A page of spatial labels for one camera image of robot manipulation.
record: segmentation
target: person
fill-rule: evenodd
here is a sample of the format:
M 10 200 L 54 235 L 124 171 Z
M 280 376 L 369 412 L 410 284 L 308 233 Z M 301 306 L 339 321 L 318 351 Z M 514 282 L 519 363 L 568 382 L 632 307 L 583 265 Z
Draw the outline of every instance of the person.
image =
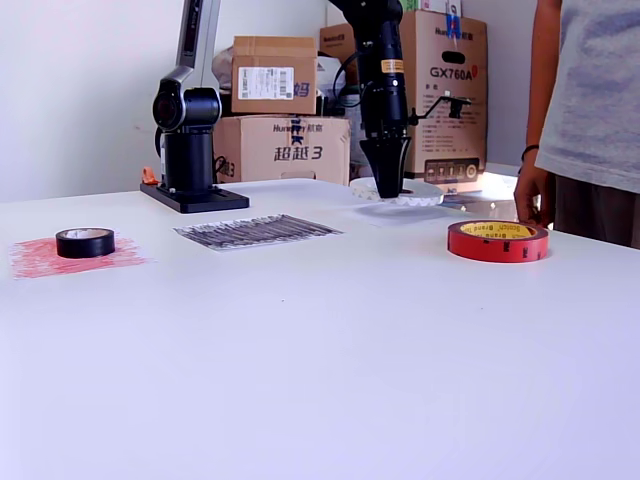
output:
M 639 194 L 640 1 L 538 0 L 520 221 L 640 248 Z

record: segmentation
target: paper sheet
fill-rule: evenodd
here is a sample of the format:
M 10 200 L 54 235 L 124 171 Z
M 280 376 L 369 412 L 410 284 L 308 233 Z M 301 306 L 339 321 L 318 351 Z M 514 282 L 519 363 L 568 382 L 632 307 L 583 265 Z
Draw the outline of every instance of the paper sheet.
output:
M 174 229 L 212 250 L 230 250 L 275 243 L 297 242 L 343 232 L 289 215 L 208 223 Z

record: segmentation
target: dark shorts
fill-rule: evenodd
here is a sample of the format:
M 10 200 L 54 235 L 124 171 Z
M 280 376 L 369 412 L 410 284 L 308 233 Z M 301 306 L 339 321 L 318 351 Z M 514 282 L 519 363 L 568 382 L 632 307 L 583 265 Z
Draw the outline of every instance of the dark shorts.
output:
M 557 177 L 555 230 L 640 248 L 640 195 Z

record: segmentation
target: yellow label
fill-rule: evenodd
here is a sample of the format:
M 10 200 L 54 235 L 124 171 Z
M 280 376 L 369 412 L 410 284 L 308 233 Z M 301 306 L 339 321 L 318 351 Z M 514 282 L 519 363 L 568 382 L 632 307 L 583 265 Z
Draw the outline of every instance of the yellow label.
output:
M 382 73 L 404 73 L 404 62 L 402 60 L 383 60 Z
M 504 222 L 478 222 L 468 223 L 461 227 L 461 230 L 475 237 L 499 238 L 503 240 L 518 240 L 520 238 L 531 238 L 535 231 L 524 225 Z

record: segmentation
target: hand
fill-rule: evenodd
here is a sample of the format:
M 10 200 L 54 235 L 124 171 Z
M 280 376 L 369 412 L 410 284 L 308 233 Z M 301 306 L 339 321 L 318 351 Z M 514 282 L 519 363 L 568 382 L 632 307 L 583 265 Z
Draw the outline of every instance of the hand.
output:
M 553 223 L 556 213 L 556 182 L 552 173 L 536 167 L 538 151 L 533 150 L 524 158 L 515 199 L 518 218 L 527 225 L 547 228 Z M 535 199 L 540 195 L 541 204 L 538 210 Z

